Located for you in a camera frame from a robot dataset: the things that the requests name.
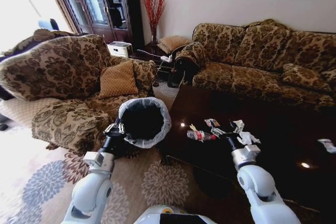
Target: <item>white tissue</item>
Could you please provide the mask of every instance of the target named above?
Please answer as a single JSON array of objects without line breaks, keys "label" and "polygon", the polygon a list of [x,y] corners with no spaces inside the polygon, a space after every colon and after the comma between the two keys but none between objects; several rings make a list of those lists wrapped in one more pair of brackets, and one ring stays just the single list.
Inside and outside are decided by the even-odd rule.
[{"label": "white tissue", "polygon": [[241,144],[244,145],[250,145],[253,143],[258,143],[261,144],[261,141],[257,138],[255,138],[251,133],[249,132],[240,132],[239,133],[240,138],[238,137],[238,140],[240,141]]},{"label": "white tissue", "polygon": [[330,139],[318,139],[318,142],[323,144],[323,146],[326,148],[327,152],[329,153],[336,153],[336,147],[333,145]]},{"label": "white tissue", "polygon": [[234,132],[235,133],[239,133],[243,131],[243,128],[245,126],[245,123],[243,123],[242,120],[238,120],[238,121],[233,121],[235,124],[237,124],[237,128],[235,128]]}]

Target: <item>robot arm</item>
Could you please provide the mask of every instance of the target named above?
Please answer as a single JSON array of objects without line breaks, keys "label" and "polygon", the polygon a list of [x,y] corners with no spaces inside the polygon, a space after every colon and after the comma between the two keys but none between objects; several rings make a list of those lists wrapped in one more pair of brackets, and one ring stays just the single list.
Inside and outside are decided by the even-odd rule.
[{"label": "robot arm", "polygon": [[212,128],[213,134],[226,138],[232,149],[237,179],[251,204],[251,214],[256,224],[300,224],[295,213],[284,203],[270,173],[256,165],[260,153],[257,145],[242,146],[239,134],[221,133]]},{"label": "robot arm", "polygon": [[107,136],[98,152],[87,152],[83,160],[89,165],[89,174],[77,182],[72,201],[62,224],[99,224],[109,195],[114,168],[115,146],[124,141],[122,124],[113,123],[104,131]]}]

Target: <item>floral patterned sofa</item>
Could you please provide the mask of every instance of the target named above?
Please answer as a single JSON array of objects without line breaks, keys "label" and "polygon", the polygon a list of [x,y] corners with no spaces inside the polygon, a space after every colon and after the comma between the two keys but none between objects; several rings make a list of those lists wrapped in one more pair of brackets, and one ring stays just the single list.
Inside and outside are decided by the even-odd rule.
[{"label": "floral patterned sofa", "polygon": [[193,42],[174,57],[184,84],[305,108],[335,107],[336,34],[294,31],[272,19],[245,27],[199,24]]},{"label": "floral patterned sofa", "polygon": [[0,102],[12,111],[22,104],[43,104],[32,116],[33,137],[85,153],[104,141],[103,130],[115,120],[119,106],[152,95],[153,62],[134,60],[139,93],[99,98],[103,68],[131,59],[111,56],[98,35],[59,37],[43,41],[0,63],[0,85],[15,98]]}]

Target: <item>cabinet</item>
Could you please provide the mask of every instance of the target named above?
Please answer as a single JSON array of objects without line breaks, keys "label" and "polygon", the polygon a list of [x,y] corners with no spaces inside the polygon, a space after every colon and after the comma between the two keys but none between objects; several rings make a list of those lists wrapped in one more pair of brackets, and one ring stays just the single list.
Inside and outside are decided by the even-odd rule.
[{"label": "cabinet", "polygon": [[144,46],[140,0],[62,0],[78,33],[93,33],[106,43],[125,41]]}]

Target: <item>dark wooden table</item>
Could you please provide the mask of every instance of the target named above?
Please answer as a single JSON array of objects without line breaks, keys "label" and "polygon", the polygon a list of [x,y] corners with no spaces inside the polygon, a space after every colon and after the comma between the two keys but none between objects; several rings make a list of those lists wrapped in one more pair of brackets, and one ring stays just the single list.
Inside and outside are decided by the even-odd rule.
[{"label": "dark wooden table", "polygon": [[172,72],[174,68],[174,62],[161,60],[161,56],[169,57],[169,55],[162,51],[158,46],[152,46],[149,43],[144,48],[138,49],[136,52],[134,52],[130,58],[146,61],[153,60],[157,65],[158,72],[168,75],[167,83],[169,87],[172,87],[171,81],[174,75]]},{"label": "dark wooden table", "polygon": [[170,110],[172,128],[157,145],[163,161],[175,158],[220,177],[236,180],[226,141],[205,143],[186,137],[189,125],[209,132],[204,119],[222,126],[242,119],[244,131],[261,140],[257,164],[269,171],[284,199],[331,214],[336,200],[336,154],[328,153],[320,138],[336,141],[336,114],[305,111],[233,94],[181,86]]}]

